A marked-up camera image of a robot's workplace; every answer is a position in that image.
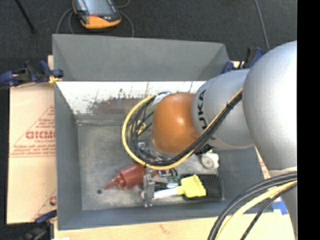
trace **handheld device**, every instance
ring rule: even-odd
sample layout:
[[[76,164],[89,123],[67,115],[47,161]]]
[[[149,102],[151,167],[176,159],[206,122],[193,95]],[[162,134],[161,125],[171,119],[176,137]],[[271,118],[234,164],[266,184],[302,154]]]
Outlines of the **handheld device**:
[[[72,0],[73,10],[87,29],[104,29],[121,22],[113,0]]]

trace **gray box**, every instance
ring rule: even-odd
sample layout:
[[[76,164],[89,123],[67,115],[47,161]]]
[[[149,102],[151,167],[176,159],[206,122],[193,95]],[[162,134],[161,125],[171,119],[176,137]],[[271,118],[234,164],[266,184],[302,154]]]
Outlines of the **gray box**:
[[[54,67],[65,71],[55,86],[60,230],[218,216],[232,198],[263,179],[256,151],[248,148],[219,153],[222,201],[178,197],[144,208],[138,187],[100,193],[118,169],[133,163],[120,136],[128,111],[160,91],[194,93],[220,74],[228,56],[217,43],[84,35],[54,35],[53,52]],[[195,156],[177,169],[216,173]]]

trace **clamp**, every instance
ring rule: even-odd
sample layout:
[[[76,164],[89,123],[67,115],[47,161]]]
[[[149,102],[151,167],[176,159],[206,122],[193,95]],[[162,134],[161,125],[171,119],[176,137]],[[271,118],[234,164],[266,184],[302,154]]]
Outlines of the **clamp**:
[[[49,83],[53,84],[55,81],[61,81],[64,76],[62,69],[56,68],[51,70],[48,64],[40,61],[41,71],[35,70],[29,62],[23,64],[22,68],[17,70],[10,70],[0,75],[0,82],[9,86],[17,87],[25,84],[33,83]]]

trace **black cable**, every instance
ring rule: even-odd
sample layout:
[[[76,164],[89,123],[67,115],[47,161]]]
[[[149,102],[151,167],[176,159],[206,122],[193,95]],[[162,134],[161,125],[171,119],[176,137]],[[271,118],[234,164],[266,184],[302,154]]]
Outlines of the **black cable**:
[[[289,182],[292,182],[297,179],[297,173],[287,173],[284,175],[272,177],[270,179],[261,181],[252,187],[248,188],[245,192],[239,194],[236,198],[233,199],[232,202],[223,210],[223,212],[219,215],[217,220],[215,221],[210,234],[207,240],[214,240],[219,232],[220,227],[222,226],[223,221],[225,220],[228,213],[240,204],[242,201],[252,197],[253,195],[259,193],[261,194],[263,191],[268,190],[269,188],[276,187],[279,185],[283,185]]]
[[[32,24],[31,20],[29,19],[24,7],[22,6],[20,0],[14,0],[16,5],[19,7],[20,12],[23,14],[24,19],[26,20],[27,24],[30,27],[31,33],[36,33],[36,28],[35,26]]]
[[[143,110],[146,108],[146,105],[148,106],[152,101],[154,101],[156,97],[151,98],[150,100],[148,100],[147,103],[145,103],[144,105],[141,106],[141,108],[138,110],[138,112],[136,113],[136,116],[133,119],[133,122],[137,122],[137,120],[140,118],[140,115],[142,114]],[[218,126],[222,123],[222,121],[224,120],[224,118],[227,116],[227,114],[231,111],[231,109],[242,99],[242,91],[240,93],[238,93],[238,95],[236,97],[233,98],[232,101],[230,101],[227,106],[221,111],[219,117],[214,121],[213,124],[211,124],[203,133],[202,135],[200,135],[198,137],[198,139],[196,139],[189,147],[187,147],[184,151],[182,151],[180,154],[174,156],[173,158],[169,158],[169,159],[164,159],[164,160],[158,160],[158,161],[150,161],[148,162],[148,164],[153,165],[153,166],[168,166],[171,165],[173,163],[175,163],[176,161],[180,160],[181,158],[183,158],[184,156],[186,156],[188,153],[190,153],[192,150],[197,150],[199,148],[201,148],[201,146],[203,144],[205,144],[209,138],[212,136],[212,134],[216,131],[216,129],[218,128]],[[134,134],[134,127],[135,124],[133,123],[131,125],[131,133]],[[131,146],[131,148],[136,151],[137,149],[135,148],[135,146]],[[142,156],[140,156],[139,154],[139,150],[136,153],[137,157],[140,158],[141,160],[145,161],[144,158]]]
[[[255,217],[253,218],[253,220],[251,221],[250,225],[247,227],[247,229],[245,230],[245,232],[243,233],[242,237],[240,240],[245,240],[247,235],[250,233],[251,229],[254,227],[254,225],[256,224],[256,222],[258,221],[258,219],[260,218],[260,216],[262,215],[262,213],[266,210],[266,208],[274,201],[276,200],[278,197],[282,196],[284,193],[288,192],[289,190],[293,189],[294,187],[297,186],[297,183],[288,187],[287,189],[281,191],[280,193],[278,193],[277,195],[275,195],[273,198],[271,198],[270,200],[268,200],[268,202],[266,202],[263,207],[261,207],[261,209],[257,212],[257,214],[255,215]]]

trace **yellow object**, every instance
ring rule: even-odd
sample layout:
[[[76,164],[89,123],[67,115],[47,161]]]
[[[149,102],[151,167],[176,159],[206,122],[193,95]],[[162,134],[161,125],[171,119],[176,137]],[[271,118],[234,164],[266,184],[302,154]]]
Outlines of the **yellow object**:
[[[220,110],[220,112],[215,116],[215,118],[211,121],[211,123],[209,123],[209,125],[207,126],[207,128],[201,133],[200,136],[203,136],[207,133],[207,130],[209,129],[209,127],[215,123],[215,121],[219,118],[219,116],[222,114],[222,112],[224,111],[224,109],[229,106],[229,104],[235,99],[235,97],[238,96],[239,93],[241,93],[243,91],[243,88],[241,88],[231,99],[230,101]],[[131,111],[128,113],[128,115],[126,116],[124,123],[123,123],[123,127],[122,127],[122,132],[121,132],[121,138],[122,138],[122,144],[124,146],[124,149],[126,150],[126,152],[129,154],[130,157],[132,157],[133,160],[135,160],[137,163],[142,164],[146,167],[149,167],[151,169],[155,169],[155,170],[168,170],[171,168],[174,168],[180,164],[182,164],[188,157],[190,157],[193,153],[194,153],[194,149],[191,150],[188,154],[186,154],[185,156],[183,156],[181,159],[179,159],[178,161],[169,164],[169,165],[165,165],[165,166],[158,166],[158,165],[151,165],[148,164],[147,162],[143,161],[142,159],[140,159],[139,157],[137,157],[129,148],[128,144],[127,144],[127,140],[126,140],[126,129],[127,129],[127,125],[128,122],[130,120],[130,118],[132,117],[132,115],[136,112],[136,110],[142,106],[144,103],[146,103],[147,101],[151,100],[153,97],[155,97],[155,95],[153,96],[149,96],[145,99],[143,99],[142,101],[140,101],[137,105],[135,105]]]
[[[227,228],[230,226],[230,224],[239,216],[241,216],[242,214],[244,214],[247,210],[249,210],[250,208],[252,208],[253,206],[255,206],[256,204],[262,202],[263,200],[267,199],[267,198],[272,198],[274,196],[276,196],[278,193],[280,193],[281,191],[291,187],[292,185],[296,184],[298,181],[294,180],[292,182],[286,183],[284,185],[281,186],[277,186],[274,188],[271,188],[270,190],[268,190],[267,192],[259,195],[258,197],[252,199],[251,201],[247,202],[245,205],[243,205],[242,207],[240,207],[229,219],[226,223],[224,223],[221,227],[221,229],[219,230],[217,236],[216,236],[216,240],[222,240],[223,236],[225,234],[225,232],[227,231]]]
[[[177,194],[185,195],[187,198],[203,197],[207,194],[206,189],[197,175],[183,178],[181,185],[176,187]]]
[[[50,86],[54,86],[55,82],[61,81],[61,80],[62,80],[61,78],[55,77],[55,76],[53,76],[53,75],[50,75],[50,76],[49,76],[48,84],[49,84]]]
[[[115,26],[121,22],[121,19],[118,19],[113,22],[109,22],[103,18],[100,18],[98,16],[88,16],[86,17],[88,20],[88,24],[85,24],[82,20],[80,20],[81,24],[87,28],[87,29],[104,29],[104,28],[109,28],[112,26]]]

